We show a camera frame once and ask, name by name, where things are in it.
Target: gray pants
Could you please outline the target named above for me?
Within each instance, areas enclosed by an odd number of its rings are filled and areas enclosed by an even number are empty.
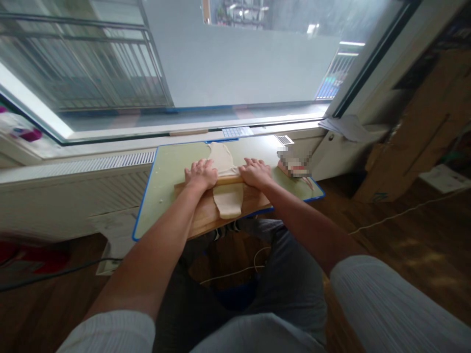
[[[271,244],[271,254],[253,303],[243,313],[226,310],[209,289],[194,281],[186,267],[178,264],[157,317],[155,352],[188,352],[236,315],[267,312],[325,345],[327,306],[322,270],[317,262],[282,221],[243,219],[238,225]],[[208,238],[189,241],[183,257],[202,252],[208,246]]]

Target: sleeve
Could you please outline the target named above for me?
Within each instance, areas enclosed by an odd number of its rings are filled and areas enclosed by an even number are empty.
[[[150,316],[138,311],[110,311],[80,323],[57,353],[152,352],[155,334]]]
[[[471,329],[372,256],[331,272],[332,288],[367,352],[470,352]]]

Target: hand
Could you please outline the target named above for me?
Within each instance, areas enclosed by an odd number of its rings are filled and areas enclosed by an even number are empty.
[[[244,159],[247,164],[239,167],[239,171],[240,176],[244,179],[246,184],[261,189],[264,185],[273,182],[271,178],[271,168],[265,165],[265,162],[256,160],[255,158]]]
[[[200,159],[198,162],[191,164],[191,170],[185,168],[185,184],[186,186],[195,186],[202,190],[208,190],[216,185],[217,169],[211,168],[212,159]]]

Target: white radiator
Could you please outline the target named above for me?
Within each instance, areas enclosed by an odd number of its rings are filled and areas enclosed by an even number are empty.
[[[0,172],[0,233],[61,241],[95,233],[91,216],[139,207],[155,152]]]

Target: wooden floor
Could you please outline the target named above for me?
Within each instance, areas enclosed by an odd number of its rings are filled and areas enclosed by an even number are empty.
[[[347,232],[398,214],[441,195],[417,181],[393,203],[361,204],[350,200],[352,178],[341,176],[322,181],[323,200],[312,206],[329,216]],[[452,314],[471,325],[471,192],[429,203],[385,223],[364,229],[353,237],[372,255],[398,271],[406,280]],[[100,235],[67,244],[70,267],[99,258],[105,246]],[[267,244],[239,233],[213,243],[206,255],[190,269],[198,281],[253,266],[255,253]],[[269,250],[257,256],[265,262]],[[94,276],[96,266],[61,278],[0,294],[0,342],[2,352],[53,352],[81,321],[106,283]],[[254,270],[207,283],[223,290],[253,278]],[[325,296],[329,306],[327,337],[329,352],[362,352],[346,322],[328,279]]]

